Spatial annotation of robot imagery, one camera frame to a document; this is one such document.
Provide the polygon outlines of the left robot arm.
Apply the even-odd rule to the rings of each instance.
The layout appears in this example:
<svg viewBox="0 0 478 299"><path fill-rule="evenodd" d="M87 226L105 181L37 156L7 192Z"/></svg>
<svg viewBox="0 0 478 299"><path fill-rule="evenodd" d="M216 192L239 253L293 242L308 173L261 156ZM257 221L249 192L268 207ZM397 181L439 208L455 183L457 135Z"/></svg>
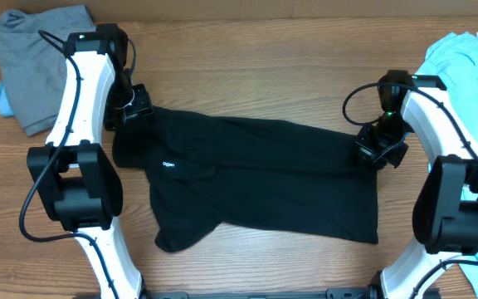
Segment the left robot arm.
<svg viewBox="0 0 478 299"><path fill-rule="evenodd" d="M103 130L116 131L153 113L144 85L131 81L126 63L133 42L115 23L66 40L41 30L66 59L66 85L51 133L27 152L33 179L18 219L35 243L75 239L100 286L100 298L148 298L120 228L123 189L104 152Z"/></svg>

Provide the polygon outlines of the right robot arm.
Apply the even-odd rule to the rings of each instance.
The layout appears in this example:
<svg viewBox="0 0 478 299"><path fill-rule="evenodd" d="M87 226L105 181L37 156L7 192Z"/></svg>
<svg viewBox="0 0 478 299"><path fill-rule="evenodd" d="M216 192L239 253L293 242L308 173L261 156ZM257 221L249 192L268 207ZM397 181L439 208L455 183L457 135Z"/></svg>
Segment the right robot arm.
<svg viewBox="0 0 478 299"><path fill-rule="evenodd" d="M438 298L434 281L451 265L475 266L478 253L478 143L454 111L439 76L390 70L372 84L383 114L361 124L355 158L398 167L413 133L431 170L412 211L413 238L391 266L362 288L329 289L329 298Z"/></svg>

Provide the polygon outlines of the black t-shirt with logo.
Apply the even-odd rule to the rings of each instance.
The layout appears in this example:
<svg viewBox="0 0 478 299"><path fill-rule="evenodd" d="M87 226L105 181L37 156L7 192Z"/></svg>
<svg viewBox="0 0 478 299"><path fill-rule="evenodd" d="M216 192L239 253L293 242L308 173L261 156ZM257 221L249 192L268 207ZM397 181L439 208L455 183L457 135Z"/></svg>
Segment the black t-shirt with logo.
<svg viewBox="0 0 478 299"><path fill-rule="evenodd" d="M156 108L115 133L114 162L142 169L159 232L180 252L218 225L378 242L377 173L355 137L284 120Z"/></svg>

